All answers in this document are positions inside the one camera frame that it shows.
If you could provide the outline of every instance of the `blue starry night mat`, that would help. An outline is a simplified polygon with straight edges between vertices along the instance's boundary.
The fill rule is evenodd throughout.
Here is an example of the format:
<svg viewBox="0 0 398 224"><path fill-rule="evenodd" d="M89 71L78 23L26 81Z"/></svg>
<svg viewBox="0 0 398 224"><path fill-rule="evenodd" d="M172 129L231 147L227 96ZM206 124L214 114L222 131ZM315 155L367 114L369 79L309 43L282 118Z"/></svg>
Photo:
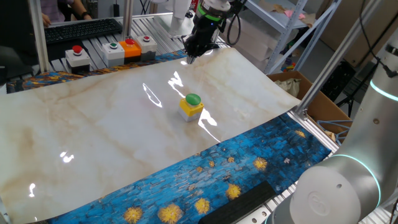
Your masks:
<svg viewBox="0 0 398 224"><path fill-rule="evenodd" d="M198 223L263 181L282 193L329 153L283 114L48 222Z"/></svg>

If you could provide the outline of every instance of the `orange button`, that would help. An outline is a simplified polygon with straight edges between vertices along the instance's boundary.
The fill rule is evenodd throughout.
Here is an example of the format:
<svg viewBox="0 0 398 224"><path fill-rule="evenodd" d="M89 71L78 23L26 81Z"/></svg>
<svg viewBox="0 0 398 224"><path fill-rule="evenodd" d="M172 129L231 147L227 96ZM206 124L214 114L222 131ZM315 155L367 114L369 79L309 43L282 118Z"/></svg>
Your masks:
<svg viewBox="0 0 398 224"><path fill-rule="evenodd" d="M123 47L124 49L124 57L129 58L129 57L135 57L135 56L140 56L141 55L141 48L138 46L138 44L134 42L132 47L129 47L130 44L126 43L129 42L129 40L126 41L120 41L119 44Z"/></svg>

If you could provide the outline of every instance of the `person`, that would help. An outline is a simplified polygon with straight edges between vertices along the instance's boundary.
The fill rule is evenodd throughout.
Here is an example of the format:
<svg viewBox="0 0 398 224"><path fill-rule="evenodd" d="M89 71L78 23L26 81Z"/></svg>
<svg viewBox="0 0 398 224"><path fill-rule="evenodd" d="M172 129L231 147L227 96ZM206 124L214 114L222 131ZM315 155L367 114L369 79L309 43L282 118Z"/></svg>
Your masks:
<svg viewBox="0 0 398 224"><path fill-rule="evenodd" d="M40 0L42 6L43 24L45 27L51 25L52 22L63 22L65 16L58 8L58 3L66 3L79 14L83 19L90 20L91 16L87 13L81 0Z"/></svg>

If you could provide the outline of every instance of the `teal light ring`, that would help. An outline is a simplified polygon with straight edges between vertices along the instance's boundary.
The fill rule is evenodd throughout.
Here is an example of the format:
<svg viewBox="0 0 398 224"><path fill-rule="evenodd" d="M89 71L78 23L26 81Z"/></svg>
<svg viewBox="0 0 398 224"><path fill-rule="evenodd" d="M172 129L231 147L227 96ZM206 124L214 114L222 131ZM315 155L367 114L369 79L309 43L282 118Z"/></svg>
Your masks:
<svg viewBox="0 0 398 224"><path fill-rule="evenodd" d="M372 87L374 90L376 90L378 93L380 93L381 95L383 95L383 96L385 96L385 97L387 97L387 98L390 98L390 99L392 99L392 100L398 101L398 96L391 95L390 93L387 93L387 92L385 92L385 91L379 89L379 87L377 87L377 86L373 83L373 80L371 81L371 87Z"/></svg>
<svg viewBox="0 0 398 224"><path fill-rule="evenodd" d="M356 162L360 163L362 166L364 166L364 167L369 171L369 173L372 174L372 177L374 178L374 181L376 181L377 188L379 189L379 202L378 202L377 205L376 205L376 208L377 208L377 207L380 205L380 201L381 201L381 188L380 188L379 181L377 180L377 178L376 178L376 176L373 174L373 172L372 172L363 162L359 161L357 158L354 158L354 157L352 157L352 156L342 155L342 154L333 155L333 156L345 156L345 157L348 157L348 158L350 158L350 159L353 159L353 160L355 160Z"/></svg>

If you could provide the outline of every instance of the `white marble mat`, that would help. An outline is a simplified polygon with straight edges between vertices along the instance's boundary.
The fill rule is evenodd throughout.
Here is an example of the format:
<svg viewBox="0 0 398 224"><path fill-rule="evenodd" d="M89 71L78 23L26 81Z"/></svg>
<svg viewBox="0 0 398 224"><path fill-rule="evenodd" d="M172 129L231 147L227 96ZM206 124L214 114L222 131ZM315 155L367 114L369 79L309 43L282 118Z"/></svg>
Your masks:
<svg viewBox="0 0 398 224"><path fill-rule="evenodd" d="M205 105L191 123L188 93ZM0 196L14 224L52 218L298 103L235 49L0 96Z"/></svg>

